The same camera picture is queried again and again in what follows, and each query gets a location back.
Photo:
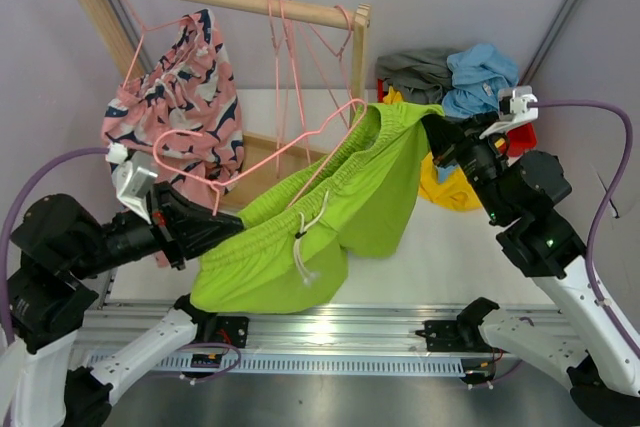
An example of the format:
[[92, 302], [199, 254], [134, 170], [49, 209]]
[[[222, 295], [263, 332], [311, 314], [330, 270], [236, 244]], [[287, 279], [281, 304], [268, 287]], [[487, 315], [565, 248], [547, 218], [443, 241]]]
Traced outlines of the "grey shorts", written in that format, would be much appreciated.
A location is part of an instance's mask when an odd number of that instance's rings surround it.
[[375, 75], [415, 104], [440, 104], [452, 90], [452, 73], [447, 65], [455, 49], [427, 47], [382, 55], [375, 63]]

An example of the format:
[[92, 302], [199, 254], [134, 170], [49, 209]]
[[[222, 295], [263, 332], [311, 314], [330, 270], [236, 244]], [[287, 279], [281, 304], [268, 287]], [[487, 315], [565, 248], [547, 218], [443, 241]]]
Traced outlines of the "yellow shorts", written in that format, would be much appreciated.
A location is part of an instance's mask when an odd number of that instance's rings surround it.
[[482, 207], [461, 169], [457, 166], [436, 167], [431, 152], [420, 163], [418, 194], [452, 211], [466, 212]]

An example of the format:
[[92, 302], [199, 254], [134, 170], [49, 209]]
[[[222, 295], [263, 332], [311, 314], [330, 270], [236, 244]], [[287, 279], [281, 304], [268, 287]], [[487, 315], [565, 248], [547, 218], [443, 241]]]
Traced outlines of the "light blue shorts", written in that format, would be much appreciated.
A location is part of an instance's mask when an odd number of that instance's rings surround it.
[[464, 119], [497, 112], [498, 93], [519, 83], [518, 66], [494, 45], [476, 44], [451, 54], [446, 60], [452, 88], [445, 94], [442, 107], [447, 117]]

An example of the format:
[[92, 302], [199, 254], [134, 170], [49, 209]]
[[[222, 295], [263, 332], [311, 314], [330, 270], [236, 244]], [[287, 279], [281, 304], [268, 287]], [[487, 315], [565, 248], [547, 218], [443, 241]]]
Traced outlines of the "lime green shorts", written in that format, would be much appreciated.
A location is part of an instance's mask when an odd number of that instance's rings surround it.
[[386, 258], [414, 209], [439, 105], [373, 103], [330, 159], [295, 172], [239, 212], [244, 231], [200, 258], [189, 300], [210, 313], [286, 314], [328, 302], [348, 256]]

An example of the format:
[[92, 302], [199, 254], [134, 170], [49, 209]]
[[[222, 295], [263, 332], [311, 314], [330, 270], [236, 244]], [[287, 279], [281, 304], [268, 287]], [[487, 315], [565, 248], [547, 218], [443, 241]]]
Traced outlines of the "pink shark print shorts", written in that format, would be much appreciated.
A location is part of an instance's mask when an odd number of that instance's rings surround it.
[[[213, 180], [240, 172], [241, 107], [222, 33], [208, 9], [183, 16], [176, 40], [154, 70], [118, 87], [107, 105], [101, 137], [105, 144], [151, 154], [154, 142], [172, 129], [203, 132], [204, 137], [169, 137], [160, 148], [169, 165]], [[161, 168], [157, 180], [209, 209], [203, 184]]]

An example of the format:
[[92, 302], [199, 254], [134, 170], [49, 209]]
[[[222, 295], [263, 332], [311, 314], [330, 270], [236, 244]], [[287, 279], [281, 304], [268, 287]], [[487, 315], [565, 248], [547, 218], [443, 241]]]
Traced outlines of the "pink wire hanger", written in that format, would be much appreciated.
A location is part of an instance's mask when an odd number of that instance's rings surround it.
[[333, 93], [333, 88], [330, 85], [330, 82], [328, 81], [327, 76], [325, 75], [325, 72], [323, 70], [323, 67], [321, 65], [321, 63], [318, 60], [316, 51], [314, 50], [313, 46], [312, 46], [312, 42], [310, 40], [309, 34], [308, 32], [311, 32], [315, 35], [315, 37], [321, 42], [321, 44], [328, 50], [328, 52], [337, 60], [338, 62], [338, 67], [340, 70], [340, 73], [342, 75], [342, 79], [343, 79], [343, 83], [344, 86], [346, 88], [346, 93], [348, 96], [349, 100], [353, 99], [353, 94], [352, 94], [352, 89], [351, 89], [351, 85], [350, 85], [350, 80], [349, 77], [347, 75], [346, 72], [346, 67], [344, 65], [344, 52], [346, 50], [346, 48], [349, 45], [349, 42], [352, 38], [352, 34], [353, 34], [353, 27], [352, 27], [352, 21], [349, 18], [349, 15], [347, 14], [346, 9], [341, 6], [341, 5], [335, 5], [334, 9], [336, 9], [337, 11], [339, 11], [341, 13], [341, 15], [343, 16], [344, 20], [346, 21], [347, 24], [347, 29], [346, 29], [346, 37], [344, 38], [343, 43], [341, 44], [341, 46], [335, 50], [330, 43], [325, 39], [325, 37], [316, 29], [316, 27], [314, 25], [312, 25], [311, 23], [306, 23], [303, 27], [298, 27], [297, 30], [299, 32], [299, 34], [302, 36], [304, 44], [307, 48], [307, 51], [309, 52], [311, 59], [320, 75], [320, 78], [324, 84], [324, 87], [326, 88], [327, 92], [329, 93], [329, 96], [335, 106], [336, 109], [339, 108], [339, 104], [338, 101]]

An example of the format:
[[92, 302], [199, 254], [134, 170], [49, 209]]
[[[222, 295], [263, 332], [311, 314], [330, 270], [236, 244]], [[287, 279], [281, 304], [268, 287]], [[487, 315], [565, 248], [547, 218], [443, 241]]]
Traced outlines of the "pink hanger of blue shorts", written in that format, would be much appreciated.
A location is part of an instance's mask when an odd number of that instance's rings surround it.
[[267, 0], [267, 13], [269, 20], [269, 27], [271, 32], [271, 43], [274, 53], [274, 77], [275, 77], [275, 108], [276, 108], [276, 148], [278, 151], [282, 142], [282, 129], [280, 121], [282, 119], [281, 104], [280, 104], [280, 67], [279, 67], [279, 52], [281, 41], [276, 35], [272, 0]]

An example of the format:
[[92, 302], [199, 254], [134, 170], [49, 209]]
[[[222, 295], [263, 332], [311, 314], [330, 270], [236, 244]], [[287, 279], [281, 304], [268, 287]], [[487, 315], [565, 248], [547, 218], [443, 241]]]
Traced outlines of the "pink hanger of grey shorts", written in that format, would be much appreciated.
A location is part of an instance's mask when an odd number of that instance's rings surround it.
[[298, 62], [297, 62], [297, 45], [295, 39], [295, 22], [289, 19], [285, 14], [285, 0], [278, 0], [280, 17], [282, 22], [282, 28], [285, 38], [285, 43], [287, 46], [287, 53], [289, 55], [289, 63], [290, 63], [290, 71], [294, 83], [296, 101], [299, 110], [300, 124], [302, 128], [302, 132], [307, 132], [307, 122], [306, 122], [306, 113], [302, 91], [299, 83], [299, 70], [298, 70]]

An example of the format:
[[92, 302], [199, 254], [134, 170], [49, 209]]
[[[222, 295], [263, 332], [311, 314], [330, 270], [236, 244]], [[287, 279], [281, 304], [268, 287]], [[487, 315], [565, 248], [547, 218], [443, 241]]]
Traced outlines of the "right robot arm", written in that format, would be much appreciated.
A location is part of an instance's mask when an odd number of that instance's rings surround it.
[[507, 259], [540, 288], [577, 335], [576, 344], [547, 334], [480, 297], [457, 316], [468, 350], [506, 351], [565, 387], [579, 410], [600, 426], [639, 423], [639, 335], [587, 266], [587, 246], [555, 209], [571, 192], [558, 158], [532, 150], [509, 163], [495, 115], [463, 121], [422, 118], [437, 166], [457, 164], [489, 216]]

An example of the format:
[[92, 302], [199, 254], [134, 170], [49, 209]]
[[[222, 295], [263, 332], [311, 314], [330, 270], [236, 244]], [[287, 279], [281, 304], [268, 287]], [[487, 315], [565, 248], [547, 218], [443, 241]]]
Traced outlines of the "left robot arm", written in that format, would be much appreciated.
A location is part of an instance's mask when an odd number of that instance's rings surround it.
[[34, 203], [11, 233], [20, 249], [8, 281], [16, 343], [3, 364], [11, 376], [4, 413], [14, 426], [100, 426], [122, 395], [184, 347], [240, 351], [218, 317], [181, 296], [154, 327], [103, 361], [72, 367], [74, 345], [97, 293], [85, 280], [163, 253], [174, 268], [242, 232], [242, 220], [188, 201], [167, 183], [102, 224], [72, 196]]

